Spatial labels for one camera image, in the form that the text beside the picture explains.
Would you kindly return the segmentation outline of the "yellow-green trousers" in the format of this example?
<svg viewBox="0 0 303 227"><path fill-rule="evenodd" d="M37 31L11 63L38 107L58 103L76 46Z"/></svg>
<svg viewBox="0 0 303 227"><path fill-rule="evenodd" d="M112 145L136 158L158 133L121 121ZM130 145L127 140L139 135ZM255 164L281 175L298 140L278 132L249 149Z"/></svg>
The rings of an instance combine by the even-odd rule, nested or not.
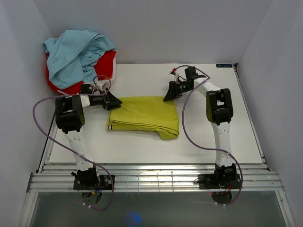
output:
<svg viewBox="0 0 303 227"><path fill-rule="evenodd" d="M162 140L178 138L179 117L176 104L163 99L161 96L121 98L121 107L109 112L107 129L156 132Z"/></svg>

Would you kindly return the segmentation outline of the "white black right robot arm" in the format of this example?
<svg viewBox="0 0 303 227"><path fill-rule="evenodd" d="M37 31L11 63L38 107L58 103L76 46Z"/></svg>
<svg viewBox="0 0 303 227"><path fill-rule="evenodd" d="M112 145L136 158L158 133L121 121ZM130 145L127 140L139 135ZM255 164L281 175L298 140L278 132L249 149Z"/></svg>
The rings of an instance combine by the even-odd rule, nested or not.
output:
<svg viewBox="0 0 303 227"><path fill-rule="evenodd" d="M185 77L181 77L177 68L170 72L174 80L169 82L169 89L164 101L182 97L184 93L200 92L206 98L206 117L211 123L216 152L215 169L212 174L201 174L195 180L200 189L239 188L241 178L237 173L238 162L231 151L230 124L233 117L232 96L228 88L220 88L210 82L210 77L194 66L185 65Z"/></svg>

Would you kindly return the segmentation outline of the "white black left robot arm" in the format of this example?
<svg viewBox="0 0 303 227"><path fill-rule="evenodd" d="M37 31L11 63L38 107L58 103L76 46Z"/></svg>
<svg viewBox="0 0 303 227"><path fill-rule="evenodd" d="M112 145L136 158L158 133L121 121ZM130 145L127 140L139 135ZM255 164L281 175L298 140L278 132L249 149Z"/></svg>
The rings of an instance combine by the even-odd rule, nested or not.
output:
<svg viewBox="0 0 303 227"><path fill-rule="evenodd" d="M105 110L120 108L122 101L112 95L109 84L104 81L96 85L83 84L80 93L55 99L55 121L58 129L65 134L71 149L75 151L76 172L74 189L96 189L100 186L100 177L96 165L86 146L82 127L85 125L84 108L102 106Z"/></svg>

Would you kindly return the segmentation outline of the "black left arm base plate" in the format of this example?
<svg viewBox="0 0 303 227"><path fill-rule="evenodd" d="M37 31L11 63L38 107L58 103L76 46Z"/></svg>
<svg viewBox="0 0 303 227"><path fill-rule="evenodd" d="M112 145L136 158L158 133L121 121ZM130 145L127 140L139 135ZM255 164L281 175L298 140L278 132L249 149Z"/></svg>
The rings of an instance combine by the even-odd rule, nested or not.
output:
<svg viewBox="0 0 303 227"><path fill-rule="evenodd" d="M80 184L80 182L75 179L72 188L74 190L94 190L94 191L99 190L99 189L112 190L113 186L115 185L116 176L111 175L111 177L112 178L110 178L108 175L100 175L99 183L92 187L88 187L83 184Z"/></svg>

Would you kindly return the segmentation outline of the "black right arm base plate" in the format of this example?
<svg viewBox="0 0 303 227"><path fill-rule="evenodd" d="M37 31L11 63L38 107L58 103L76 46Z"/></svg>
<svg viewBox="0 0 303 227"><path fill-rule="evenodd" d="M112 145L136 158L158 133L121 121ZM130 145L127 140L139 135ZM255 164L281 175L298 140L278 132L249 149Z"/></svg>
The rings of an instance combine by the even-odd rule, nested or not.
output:
<svg viewBox="0 0 303 227"><path fill-rule="evenodd" d="M234 179L219 180L214 174L201 174L194 180L198 184L199 189L239 189L241 186L241 178L236 174Z"/></svg>

